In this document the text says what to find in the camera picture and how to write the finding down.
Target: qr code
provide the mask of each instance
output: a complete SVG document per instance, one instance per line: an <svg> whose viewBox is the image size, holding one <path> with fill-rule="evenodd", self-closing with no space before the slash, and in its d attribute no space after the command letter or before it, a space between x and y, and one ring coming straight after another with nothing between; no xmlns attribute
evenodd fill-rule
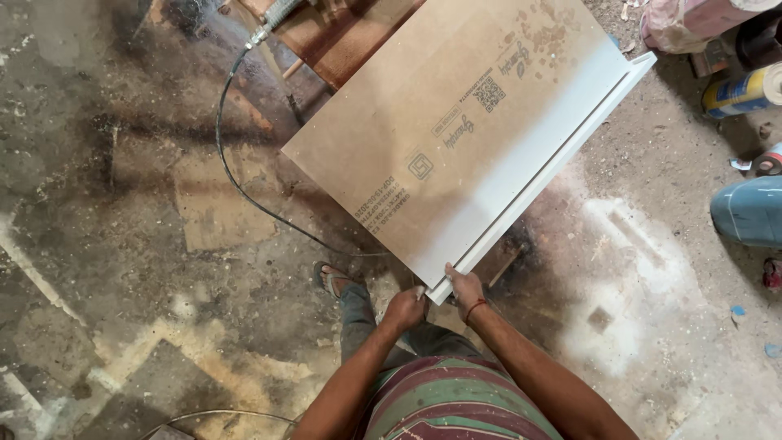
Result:
<svg viewBox="0 0 782 440"><path fill-rule="evenodd" d="M505 92L491 77L486 77L472 95L477 98L487 112L491 113L491 110L494 110L494 107L505 97Z"/></svg>

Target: white painted edge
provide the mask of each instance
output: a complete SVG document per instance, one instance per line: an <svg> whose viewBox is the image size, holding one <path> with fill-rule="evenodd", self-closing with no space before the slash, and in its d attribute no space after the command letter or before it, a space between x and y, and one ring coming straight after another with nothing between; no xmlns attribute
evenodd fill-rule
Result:
<svg viewBox="0 0 782 440"><path fill-rule="evenodd" d="M521 191L515 199L505 208L489 228L473 243L473 245L462 255L456 263L456 270L461 273L468 273L481 261L486 252L500 239L502 234L511 227L513 222L526 210L526 208L535 200L535 197L543 191L543 188L554 178L554 176L568 163L576 151L592 136L597 127L605 121L605 118L616 108L622 99L630 93L630 90L638 84L638 81L649 71L651 66L657 61L657 56L653 52L645 54L630 61L630 69L627 74L614 86L614 88L600 101L592 113L581 123L581 125L570 135L563 143L557 153L538 171L535 177L530 181L526 188ZM440 282L427 295L437 305L441 305L448 295L454 289L450 281L443 274Z"/></svg>

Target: flip-flop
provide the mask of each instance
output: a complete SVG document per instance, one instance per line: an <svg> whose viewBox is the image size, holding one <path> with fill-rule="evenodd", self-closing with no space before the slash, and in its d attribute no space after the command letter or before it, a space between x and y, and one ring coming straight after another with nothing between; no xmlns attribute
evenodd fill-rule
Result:
<svg viewBox="0 0 782 440"><path fill-rule="evenodd" d="M315 266L313 267L312 280L313 282L315 282L316 286L329 292L334 298L339 299L337 293L334 291L334 283L332 283L332 280L336 278L336 279L352 281L352 279L343 273L329 273L326 276L326 282L323 283L323 277L321 276L321 272L323 272L323 266L333 267L332 265L330 265L325 261L318 261L317 263L315 263Z"/></svg>

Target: concrete floor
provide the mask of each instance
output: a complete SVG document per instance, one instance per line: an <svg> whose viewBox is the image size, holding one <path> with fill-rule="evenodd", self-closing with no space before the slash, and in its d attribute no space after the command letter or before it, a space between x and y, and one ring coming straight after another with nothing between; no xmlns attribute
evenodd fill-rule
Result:
<svg viewBox="0 0 782 440"><path fill-rule="evenodd" d="M379 312L413 283L393 258L335 256L236 196L213 117L244 37L192 19L210 2L143 4L0 4L0 421L24 440L133 440L202 409L297 417L339 365L339 311L312 263L363 279ZM621 3L587 6L621 47L635 38L639 9L624 22ZM295 60L271 49L282 69ZM235 173L329 242L377 249L278 152L298 122L271 72L254 54L229 96ZM328 99L308 69L289 84L305 118ZM642 438L779 438L782 361L763 345L782 343L782 303L760 284L774 251L722 241L708 203L745 179L730 157L782 141L782 111L718 123L699 108L707 84L662 57L522 217L525 251L491 298ZM448 305L432 319L475 337ZM287 428L177 426L208 440Z"/></svg>

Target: foot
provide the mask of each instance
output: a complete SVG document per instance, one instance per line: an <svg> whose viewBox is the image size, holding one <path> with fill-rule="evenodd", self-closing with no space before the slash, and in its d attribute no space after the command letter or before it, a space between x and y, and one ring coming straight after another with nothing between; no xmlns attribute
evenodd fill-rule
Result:
<svg viewBox="0 0 782 440"><path fill-rule="evenodd" d="M323 266L321 268L321 278L323 279L323 284L326 285L326 279L328 278L329 273L342 273L341 271L334 269L331 266ZM345 278L332 278L332 289L334 289L334 294L336 294L337 298L342 297L342 291L348 284L352 283L353 281L347 280Z"/></svg>

